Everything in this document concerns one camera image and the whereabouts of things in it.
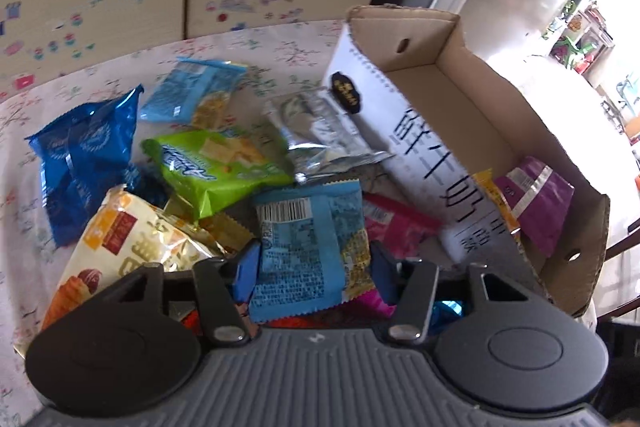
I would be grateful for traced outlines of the yellow waffle snack packet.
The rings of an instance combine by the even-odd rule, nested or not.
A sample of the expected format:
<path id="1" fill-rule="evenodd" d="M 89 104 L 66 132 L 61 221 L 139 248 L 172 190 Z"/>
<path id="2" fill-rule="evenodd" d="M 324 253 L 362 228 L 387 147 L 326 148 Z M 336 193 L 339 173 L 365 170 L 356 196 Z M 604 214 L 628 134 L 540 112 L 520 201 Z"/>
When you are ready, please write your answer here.
<path id="1" fill-rule="evenodd" d="M 168 199 L 163 214 L 172 225 L 217 256 L 233 258 L 255 239 L 252 232 L 224 212 L 217 212 L 201 220 L 192 220 L 191 205 L 176 195 Z"/>

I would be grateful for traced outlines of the pink snack packet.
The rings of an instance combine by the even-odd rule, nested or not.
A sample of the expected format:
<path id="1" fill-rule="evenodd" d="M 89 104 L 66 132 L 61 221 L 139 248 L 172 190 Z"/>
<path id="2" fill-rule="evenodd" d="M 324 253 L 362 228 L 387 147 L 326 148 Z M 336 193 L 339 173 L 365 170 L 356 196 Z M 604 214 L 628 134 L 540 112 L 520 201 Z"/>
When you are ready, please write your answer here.
<path id="1" fill-rule="evenodd" d="M 437 219 L 381 194 L 363 192 L 362 212 L 370 241 L 382 243 L 395 260 L 418 257 L 421 244 L 440 228 Z M 387 320 L 396 307 L 376 286 L 346 303 L 344 309 L 349 320 L 365 322 Z"/>

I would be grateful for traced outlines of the light blue barcode snack packet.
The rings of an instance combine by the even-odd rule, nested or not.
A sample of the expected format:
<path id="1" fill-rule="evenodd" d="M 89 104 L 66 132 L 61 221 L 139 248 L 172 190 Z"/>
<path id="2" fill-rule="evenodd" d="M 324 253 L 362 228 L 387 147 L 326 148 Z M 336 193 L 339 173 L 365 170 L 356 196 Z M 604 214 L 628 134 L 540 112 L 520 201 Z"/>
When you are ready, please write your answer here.
<path id="1" fill-rule="evenodd" d="M 358 180 L 280 188 L 253 202 L 262 241 L 248 303 L 254 322 L 323 311 L 372 291 Z"/>

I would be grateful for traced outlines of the dark blue foil snack packet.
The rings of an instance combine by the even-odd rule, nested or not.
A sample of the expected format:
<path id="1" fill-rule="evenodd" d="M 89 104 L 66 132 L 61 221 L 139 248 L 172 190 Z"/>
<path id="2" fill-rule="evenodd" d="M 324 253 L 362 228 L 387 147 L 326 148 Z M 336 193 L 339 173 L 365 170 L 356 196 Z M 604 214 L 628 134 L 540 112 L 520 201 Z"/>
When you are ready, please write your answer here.
<path id="1" fill-rule="evenodd" d="M 151 204 L 168 199 L 154 174 L 131 161 L 141 86 L 119 98 L 78 105 L 26 138 L 40 158 L 42 205 L 56 246 L 78 241 L 117 185 Z"/>

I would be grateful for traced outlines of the red snack packet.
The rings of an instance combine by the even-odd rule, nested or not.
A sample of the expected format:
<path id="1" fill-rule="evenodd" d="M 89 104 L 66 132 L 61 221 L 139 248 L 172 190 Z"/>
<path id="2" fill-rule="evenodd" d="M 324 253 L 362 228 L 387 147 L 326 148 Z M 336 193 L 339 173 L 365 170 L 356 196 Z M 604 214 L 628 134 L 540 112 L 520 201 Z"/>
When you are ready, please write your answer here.
<path id="1" fill-rule="evenodd" d="M 341 329 L 342 327 L 367 327 L 388 320 L 384 314 L 371 313 L 369 310 L 335 308 L 298 317 L 285 317 L 266 323 L 256 323 L 250 319 L 247 307 L 239 307 L 238 311 L 252 336 L 255 336 L 261 327 L 271 327 L 272 329 Z"/>

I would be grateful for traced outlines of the cream bread snack packet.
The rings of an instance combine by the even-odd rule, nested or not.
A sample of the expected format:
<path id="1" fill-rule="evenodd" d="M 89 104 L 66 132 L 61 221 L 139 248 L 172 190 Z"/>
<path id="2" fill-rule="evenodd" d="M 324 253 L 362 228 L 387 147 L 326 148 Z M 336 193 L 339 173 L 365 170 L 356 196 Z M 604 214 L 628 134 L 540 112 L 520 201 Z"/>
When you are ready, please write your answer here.
<path id="1" fill-rule="evenodd" d="M 18 280 L 29 302 L 12 346 L 24 357 L 40 331 L 142 265 L 158 263 L 175 272 L 226 256 L 224 247 L 205 230 L 116 185 L 107 191 L 77 243 L 56 248 L 52 261 Z"/>

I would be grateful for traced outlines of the green cracker snack packet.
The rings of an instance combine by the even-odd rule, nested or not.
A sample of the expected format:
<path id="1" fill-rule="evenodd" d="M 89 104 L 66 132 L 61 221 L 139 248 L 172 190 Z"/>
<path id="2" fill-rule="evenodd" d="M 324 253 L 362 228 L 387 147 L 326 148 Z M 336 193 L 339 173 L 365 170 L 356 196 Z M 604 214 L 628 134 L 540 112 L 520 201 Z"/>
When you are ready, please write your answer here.
<path id="1" fill-rule="evenodd" d="M 238 127 L 157 135 L 141 147 L 175 194 L 190 205 L 196 220 L 212 217 L 262 188 L 293 183 Z"/>

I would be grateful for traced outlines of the orange snack packet in box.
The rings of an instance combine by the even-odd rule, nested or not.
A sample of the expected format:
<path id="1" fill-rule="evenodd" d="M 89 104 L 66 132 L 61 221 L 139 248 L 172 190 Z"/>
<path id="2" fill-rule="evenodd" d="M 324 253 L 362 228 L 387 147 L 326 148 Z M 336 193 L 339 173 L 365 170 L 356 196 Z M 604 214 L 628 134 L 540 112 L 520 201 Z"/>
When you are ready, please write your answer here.
<path id="1" fill-rule="evenodd" d="M 497 206 L 501 216 L 503 217 L 503 221 L 506 222 L 506 227 L 508 228 L 511 236 L 514 237 L 514 239 L 519 239 L 521 225 L 518 223 L 518 219 L 513 216 L 512 210 L 500 188 L 495 184 L 494 178 L 492 177 L 492 170 L 486 169 L 474 173 L 472 178 L 488 195 L 491 202 Z"/>

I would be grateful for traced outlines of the purple snack packet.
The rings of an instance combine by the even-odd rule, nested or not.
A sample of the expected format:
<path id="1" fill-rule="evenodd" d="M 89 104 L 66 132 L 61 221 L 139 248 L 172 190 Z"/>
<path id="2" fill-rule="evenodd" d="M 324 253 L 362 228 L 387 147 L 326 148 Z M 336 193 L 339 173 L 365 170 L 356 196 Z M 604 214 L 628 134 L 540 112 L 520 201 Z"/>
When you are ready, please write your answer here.
<path id="1" fill-rule="evenodd" d="M 495 184 L 521 231 L 546 257 L 558 245 L 574 186 L 543 161 L 526 156 Z"/>

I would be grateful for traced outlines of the silver foil snack packet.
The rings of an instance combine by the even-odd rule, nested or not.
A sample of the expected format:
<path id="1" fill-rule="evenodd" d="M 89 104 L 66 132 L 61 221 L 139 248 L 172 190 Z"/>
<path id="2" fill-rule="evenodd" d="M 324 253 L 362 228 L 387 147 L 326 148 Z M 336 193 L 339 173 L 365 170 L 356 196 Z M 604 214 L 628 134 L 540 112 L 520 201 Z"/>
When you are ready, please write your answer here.
<path id="1" fill-rule="evenodd" d="M 337 176 L 393 157 L 369 145 L 329 91 L 302 91 L 270 98 L 262 115 L 286 146 L 298 184 Z"/>

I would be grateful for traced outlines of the cardboard milk box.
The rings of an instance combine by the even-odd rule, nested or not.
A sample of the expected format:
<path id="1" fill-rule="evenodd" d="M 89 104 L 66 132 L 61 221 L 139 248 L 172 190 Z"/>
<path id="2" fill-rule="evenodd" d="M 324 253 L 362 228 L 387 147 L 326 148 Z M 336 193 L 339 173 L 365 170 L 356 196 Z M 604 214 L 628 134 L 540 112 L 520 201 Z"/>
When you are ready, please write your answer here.
<path id="1" fill-rule="evenodd" d="M 585 313 L 605 259 L 608 196 L 598 192 L 532 106 L 464 43 L 456 14 L 357 6 L 345 18 L 324 82 L 355 92 L 354 123 L 390 152 L 385 169 L 413 205 L 442 222 L 447 262 L 483 262 L 573 317 Z M 574 196 L 558 247 L 517 242 L 474 180 L 533 157 Z"/>

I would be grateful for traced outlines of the light blue cracker packet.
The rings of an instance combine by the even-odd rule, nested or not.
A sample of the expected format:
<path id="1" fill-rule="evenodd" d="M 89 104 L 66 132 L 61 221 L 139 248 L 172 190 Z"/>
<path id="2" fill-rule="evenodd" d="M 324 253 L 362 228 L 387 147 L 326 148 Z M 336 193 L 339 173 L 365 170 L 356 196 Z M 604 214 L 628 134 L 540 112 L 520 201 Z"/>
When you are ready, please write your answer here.
<path id="1" fill-rule="evenodd" d="M 180 58 L 140 109 L 140 118 L 216 130 L 248 67 L 230 61 Z"/>

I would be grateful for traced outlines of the floral tablecloth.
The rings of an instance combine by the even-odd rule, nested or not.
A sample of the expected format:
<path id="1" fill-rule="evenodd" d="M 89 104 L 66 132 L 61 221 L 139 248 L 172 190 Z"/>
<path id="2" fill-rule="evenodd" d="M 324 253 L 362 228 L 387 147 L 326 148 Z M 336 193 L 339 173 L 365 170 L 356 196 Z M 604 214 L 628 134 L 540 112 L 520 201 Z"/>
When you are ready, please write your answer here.
<path id="1" fill-rule="evenodd" d="M 324 82 L 341 32 L 322 23 L 255 31 L 198 43 L 193 60 L 221 58 L 281 72 L 293 54 L 297 74 L 320 78 L 350 118 L 355 92 Z M 42 205 L 40 158 L 26 138 L 74 107 L 119 98 L 141 86 L 131 161 L 176 195 L 141 143 L 174 134 L 145 127 L 140 103 L 168 72 L 157 50 L 99 66 L 88 91 L 67 100 L 58 78 L 1 106 L 1 260 L 4 287 L 29 298 L 18 280 L 53 260 L 55 245 Z M 293 178 L 286 146 L 262 109 L 270 98 L 233 95 L 232 124 Z M 260 246 L 253 199 L 280 190 L 342 181 L 262 188 L 221 210 Z M 148 263 L 107 286 L 35 335 L 26 374 L 42 410 L 36 426 L 599 426 L 589 399 L 608 366 L 602 340 L 552 301 L 483 262 L 439 269 L 436 301 L 457 301 L 464 317 L 428 325 L 423 345 L 396 345 L 384 326 L 348 329 L 261 327 L 242 346 L 212 346 L 203 336 L 192 269 L 167 272 Z"/>

